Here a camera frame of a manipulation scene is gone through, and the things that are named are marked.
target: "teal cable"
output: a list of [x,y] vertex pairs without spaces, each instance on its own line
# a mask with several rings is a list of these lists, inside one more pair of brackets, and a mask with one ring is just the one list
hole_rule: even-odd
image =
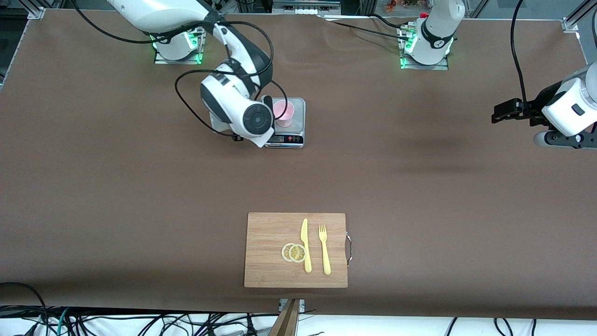
[[63,311],[62,314],[60,315],[60,319],[58,320],[58,328],[56,329],[56,334],[58,336],[60,336],[60,330],[62,329],[62,323],[64,322],[64,316],[66,315],[66,312],[68,311],[70,307],[66,307]]

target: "pink cup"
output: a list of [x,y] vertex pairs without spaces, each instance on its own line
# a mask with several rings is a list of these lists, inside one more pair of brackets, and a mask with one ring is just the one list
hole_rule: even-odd
[[[273,104],[273,115],[278,118],[284,112],[284,107],[286,106],[285,100],[279,100]],[[293,123],[293,114],[294,114],[294,105],[291,102],[288,102],[288,107],[286,108],[286,112],[282,115],[282,118],[276,120],[276,124],[280,127],[288,127]]]

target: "brown table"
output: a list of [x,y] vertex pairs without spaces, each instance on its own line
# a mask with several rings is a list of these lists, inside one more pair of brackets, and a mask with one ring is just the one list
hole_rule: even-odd
[[[116,13],[89,16],[143,38]],[[442,72],[401,70],[392,39],[319,17],[242,19],[307,102],[302,150],[206,130],[173,89],[191,66],[154,65],[74,11],[30,22],[0,95],[0,280],[55,306],[275,311],[301,297],[332,314],[597,318],[597,156],[490,123],[520,95],[508,21],[463,21]],[[516,36],[530,98],[584,65],[559,22]],[[210,39],[203,67],[224,55]],[[207,115],[202,78],[181,90]],[[248,212],[345,212],[349,287],[243,288]]]

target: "lime slice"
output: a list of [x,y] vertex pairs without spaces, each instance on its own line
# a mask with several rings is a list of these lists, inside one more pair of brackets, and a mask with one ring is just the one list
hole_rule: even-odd
[[282,258],[284,258],[284,260],[290,261],[290,262],[293,261],[292,259],[290,259],[290,249],[293,246],[294,246],[294,243],[288,243],[288,244],[284,245],[284,247],[282,248]]
[[290,248],[290,259],[294,262],[303,262],[306,250],[303,245],[294,245]]

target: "white floor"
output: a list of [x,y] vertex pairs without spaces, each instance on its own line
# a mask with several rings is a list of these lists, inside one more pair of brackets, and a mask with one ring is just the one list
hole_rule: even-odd
[[[242,317],[244,314],[229,314],[224,320]],[[206,315],[191,315],[194,322],[205,321]],[[332,316],[332,315],[304,315],[298,324],[297,336],[310,336],[320,332],[322,336],[347,335],[392,335],[392,336],[445,336],[451,317],[389,317],[389,316]],[[103,320],[96,319],[85,325],[98,336],[135,336],[150,321],[139,320]],[[256,317],[253,319],[257,330],[271,327],[275,317]],[[530,336],[531,320],[508,319],[514,336]],[[34,322],[21,319],[0,319],[0,336],[23,335]],[[163,324],[158,322],[152,326],[147,336],[157,336]],[[500,327],[507,335],[507,329],[500,322]],[[216,329],[215,334],[224,336],[234,331],[246,331],[240,325],[225,326]],[[35,336],[45,335],[44,328],[38,328]],[[180,328],[170,328],[165,336],[186,336]],[[500,336],[493,325],[493,319],[461,317],[456,321],[451,336],[487,335]],[[536,336],[594,336],[597,335],[597,322],[575,320],[539,320],[535,331]]]

